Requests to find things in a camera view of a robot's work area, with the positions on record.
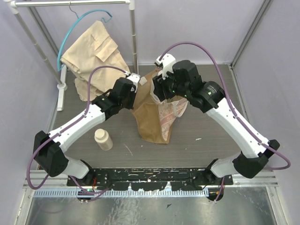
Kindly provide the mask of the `brown canvas tote bag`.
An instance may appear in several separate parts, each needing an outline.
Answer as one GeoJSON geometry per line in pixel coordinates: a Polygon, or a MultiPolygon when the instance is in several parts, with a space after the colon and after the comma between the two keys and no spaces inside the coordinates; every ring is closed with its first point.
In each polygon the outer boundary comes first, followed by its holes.
{"type": "Polygon", "coordinates": [[[138,84],[134,108],[131,113],[135,117],[137,128],[143,140],[168,144],[175,120],[183,115],[188,101],[175,96],[162,103],[153,97],[152,78],[158,75],[159,70],[143,76],[138,84]]]}

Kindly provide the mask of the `beige bottle with beige cap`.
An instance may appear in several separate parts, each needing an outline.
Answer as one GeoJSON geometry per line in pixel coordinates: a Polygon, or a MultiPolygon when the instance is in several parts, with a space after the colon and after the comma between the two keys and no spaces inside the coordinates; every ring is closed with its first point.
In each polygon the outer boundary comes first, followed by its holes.
{"type": "Polygon", "coordinates": [[[99,147],[104,151],[108,151],[113,147],[112,139],[108,132],[104,129],[97,129],[94,133],[94,139],[99,147]]]}

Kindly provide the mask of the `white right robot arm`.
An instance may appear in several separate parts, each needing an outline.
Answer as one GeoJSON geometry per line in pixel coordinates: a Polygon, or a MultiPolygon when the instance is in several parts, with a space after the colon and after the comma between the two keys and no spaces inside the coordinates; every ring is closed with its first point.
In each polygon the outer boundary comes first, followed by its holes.
{"type": "Polygon", "coordinates": [[[191,61],[163,58],[155,64],[161,68],[152,79],[155,98],[161,102],[175,96],[187,99],[216,121],[241,150],[239,154],[212,161],[206,168],[208,183],[215,185],[222,177],[238,173],[249,179],[255,177],[274,154],[268,148],[278,150],[279,142],[260,135],[238,111],[230,109],[222,87],[214,81],[203,81],[191,61]]]}

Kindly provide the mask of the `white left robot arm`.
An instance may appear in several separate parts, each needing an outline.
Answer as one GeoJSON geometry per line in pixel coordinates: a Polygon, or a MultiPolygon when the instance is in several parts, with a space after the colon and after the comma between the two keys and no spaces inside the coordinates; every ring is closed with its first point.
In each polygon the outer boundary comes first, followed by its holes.
{"type": "Polygon", "coordinates": [[[137,74],[117,79],[111,90],[96,97],[87,110],[68,123],[48,134],[38,132],[34,141],[35,161],[50,177],[65,174],[77,178],[84,186],[90,185],[95,178],[92,168],[83,160],[66,157],[65,152],[96,125],[118,114],[123,108],[132,109],[139,80],[137,74]]]}

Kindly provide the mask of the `beige cargo shorts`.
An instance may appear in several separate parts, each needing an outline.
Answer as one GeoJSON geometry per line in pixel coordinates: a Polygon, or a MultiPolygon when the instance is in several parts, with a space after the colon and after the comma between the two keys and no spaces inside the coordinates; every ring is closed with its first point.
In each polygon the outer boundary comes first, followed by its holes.
{"type": "MultiPolygon", "coordinates": [[[[75,87],[79,98],[88,100],[88,80],[91,72],[99,66],[114,66],[129,71],[118,45],[108,34],[101,21],[94,22],[62,55],[61,63],[75,75],[75,87]]],[[[97,70],[90,83],[90,100],[114,86],[124,73],[112,68],[97,70]]]]}

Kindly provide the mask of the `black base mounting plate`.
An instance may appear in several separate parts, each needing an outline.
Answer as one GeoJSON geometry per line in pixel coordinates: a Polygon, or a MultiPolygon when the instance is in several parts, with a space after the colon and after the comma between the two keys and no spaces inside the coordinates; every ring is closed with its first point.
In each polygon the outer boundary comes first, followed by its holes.
{"type": "Polygon", "coordinates": [[[68,186],[93,186],[96,190],[154,191],[167,186],[175,191],[203,190],[208,186],[232,185],[234,172],[215,172],[211,168],[87,168],[72,172],[68,186]]]}

